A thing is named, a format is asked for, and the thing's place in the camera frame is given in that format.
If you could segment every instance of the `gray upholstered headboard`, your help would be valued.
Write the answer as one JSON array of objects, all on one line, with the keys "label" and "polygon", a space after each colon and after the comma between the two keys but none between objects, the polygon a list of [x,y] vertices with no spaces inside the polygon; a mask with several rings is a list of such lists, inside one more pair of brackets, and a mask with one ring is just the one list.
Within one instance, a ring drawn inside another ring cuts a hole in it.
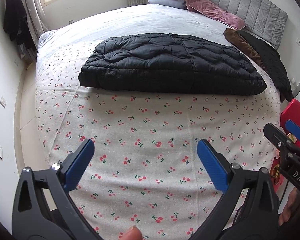
[{"label": "gray upholstered headboard", "polygon": [[279,47],[288,15],[275,4],[269,0],[211,1],[243,19],[249,31],[268,41],[276,49]]}]

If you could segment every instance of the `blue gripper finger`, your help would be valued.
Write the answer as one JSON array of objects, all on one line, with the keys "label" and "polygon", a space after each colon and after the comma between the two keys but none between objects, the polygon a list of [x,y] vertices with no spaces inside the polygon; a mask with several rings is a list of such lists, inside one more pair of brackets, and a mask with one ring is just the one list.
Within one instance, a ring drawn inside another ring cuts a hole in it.
[{"label": "blue gripper finger", "polygon": [[226,167],[229,167],[229,162],[222,154],[217,153],[207,140],[198,142],[197,154],[216,189],[225,193],[229,183],[229,172]]},{"label": "blue gripper finger", "polygon": [[76,189],[83,173],[89,165],[89,162],[94,155],[93,141],[86,139],[77,149],[77,151],[72,154],[76,155],[76,157],[64,173],[63,189],[66,193]]},{"label": "blue gripper finger", "polygon": [[288,120],[286,122],[286,129],[300,141],[300,127],[297,124],[291,120]]}]

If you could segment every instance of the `black puffer jacket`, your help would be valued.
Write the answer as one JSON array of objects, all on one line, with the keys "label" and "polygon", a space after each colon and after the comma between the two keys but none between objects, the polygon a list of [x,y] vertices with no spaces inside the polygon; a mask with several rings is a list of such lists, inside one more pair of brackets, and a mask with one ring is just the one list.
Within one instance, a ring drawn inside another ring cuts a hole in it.
[{"label": "black puffer jacket", "polygon": [[266,83],[233,46],[190,35],[109,38],[79,74],[81,86],[143,92],[257,95]]},{"label": "black puffer jacket", "polygon": [[250,33],[245,31],[238,31],[238,33],[260,55],[269,77],[272,79],[274,86],[280,91],[281,102],[285,99],[290,102],[293,99],[290,81],[287,71],[280,60],[279,52],[265,41],[252,36]]}]

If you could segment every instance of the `red chair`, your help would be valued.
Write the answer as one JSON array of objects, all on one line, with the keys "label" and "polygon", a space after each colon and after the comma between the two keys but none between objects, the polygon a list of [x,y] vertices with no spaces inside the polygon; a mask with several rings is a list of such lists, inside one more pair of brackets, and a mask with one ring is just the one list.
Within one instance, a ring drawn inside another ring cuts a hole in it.
[{"label": "red chair", "polygon": [[[285,133],[288,135],[289,131],[286,130],[285,124],[287,120],[295,122],[300,126],[300,102],[296,99],[293,99],[286,109],[281,113],[280,126],[284,129]],[[300,147],[300,141],[297,140],[295,143],[296,146]],[[272,184],[274,191],[277,192],[279,186],[283,183],[284,177],[278,172],[280,159],[274,159],[272,164],[270,175],[272,177]]]},{"label": "red chair", "polygon": [[[285,127],[287,120],[291,120],[300,126],[300,102],[296,99],[293,99],[281,113],[280,126],[284,129],[286,134],[289,134]],[[300,141],[297,141],[295,145],[300,147]]]}]

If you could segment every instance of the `baseboard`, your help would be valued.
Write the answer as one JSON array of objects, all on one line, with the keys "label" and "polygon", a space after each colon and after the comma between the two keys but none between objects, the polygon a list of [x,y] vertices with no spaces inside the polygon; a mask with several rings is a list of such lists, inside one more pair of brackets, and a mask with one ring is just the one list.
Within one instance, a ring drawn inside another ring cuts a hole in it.
[{"label": "baseboard", "polygon": [[21,136],[20,136],[20,109],[21,109],[21,98],[22,98],[22,90],[23,90],[23,83],[26,77],[26,70],[27,67],[25,66],[22,73],[20,82],[18,85],[18,91],[16,95],[16,103],[14,107],[14,123],[13,123],[13,139],[14,139],[14,151],[16,155],[16,163],[18,173],[20,174],[22,169],[25,167],[25,161],[23,159],[22,154],[22,147],[21,147]]}]

